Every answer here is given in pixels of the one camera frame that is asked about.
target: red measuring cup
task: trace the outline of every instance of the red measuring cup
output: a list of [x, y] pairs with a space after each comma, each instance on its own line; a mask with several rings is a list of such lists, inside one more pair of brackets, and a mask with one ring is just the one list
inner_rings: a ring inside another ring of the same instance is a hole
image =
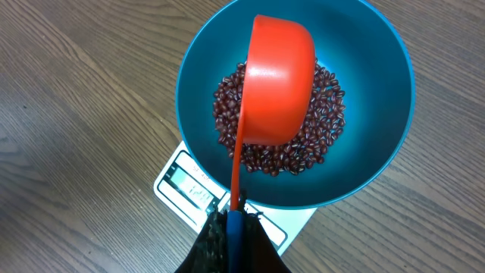
[[258, 15], [253, 24], [234, 149], [230, 210], [239, 204], [243, 143], [276, 146], [298, 133], [308, 110], [315, 49], [300, 24]]

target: teal bowl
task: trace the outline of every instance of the teal bowl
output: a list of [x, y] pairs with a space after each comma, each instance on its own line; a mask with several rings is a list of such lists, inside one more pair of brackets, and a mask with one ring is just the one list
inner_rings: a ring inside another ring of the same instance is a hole
[[180, 132], [199, 166], [230, 188], [232, 160], [217, 143], [213, 92], [245, 61], [257, 14], [300, 23], [313, 36], [321, 66], [346, 91], [344, 133], [325, 163], [298, 176], [246, 172], [240, 185], [264, 206], [325, 206], [369, 184], [396, 156], [411, 126], [415, 80], [405, 45], [391, 23], [359, 0], [237, 0], [200, 29], [180, 66], [176, 111]]

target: white digital scale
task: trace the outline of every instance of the white digital scale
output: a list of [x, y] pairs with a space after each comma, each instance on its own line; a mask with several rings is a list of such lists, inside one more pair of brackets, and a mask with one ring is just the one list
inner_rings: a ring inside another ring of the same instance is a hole
[[[230, 193], [211, 180], [192, 159], [182, 142], [153, 184], [155, 195], [199, 233], [216, 205], [219, 212], [229, 209]], [[316, 209], [271, 209], [251, 202], [248, 213], [263, 212], [261, 225], [281, 256]]]

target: pile of beans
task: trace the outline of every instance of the pile of beans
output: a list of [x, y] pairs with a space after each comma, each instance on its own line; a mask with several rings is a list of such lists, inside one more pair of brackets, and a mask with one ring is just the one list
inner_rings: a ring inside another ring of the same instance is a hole
[[[234, 157], [245, 73], [246, 64], [238, 64], [236, 72], [224, 77], [214, 93], [212, 115], [216, 130], [220, 132], [218, 142], [226, 146], [230, 158]], [[298, 134], [280, 146], [243, 144], [241, 163], [250, 173], [263, 171], [272, 176], [277, 176], [281, 171], [297, 175], [315, 163], [324, 163], [328, 147], [339, 138], [346, 125], [343, 116], [345, 94], [335, 73], [315, 63], [310, 103]]]

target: wooden surface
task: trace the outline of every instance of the wooden surface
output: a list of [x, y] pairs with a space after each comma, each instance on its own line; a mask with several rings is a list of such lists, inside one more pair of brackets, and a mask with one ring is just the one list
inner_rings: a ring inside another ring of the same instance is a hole
[[[319, 209], [294, 272], [485, 272], [485, 1], [373, 0], [415, 67], [411, 131]], [[0, 0], [0, 271], [171, 272], [196, 235], [154, 196], [183, 54], [222, 0]]]

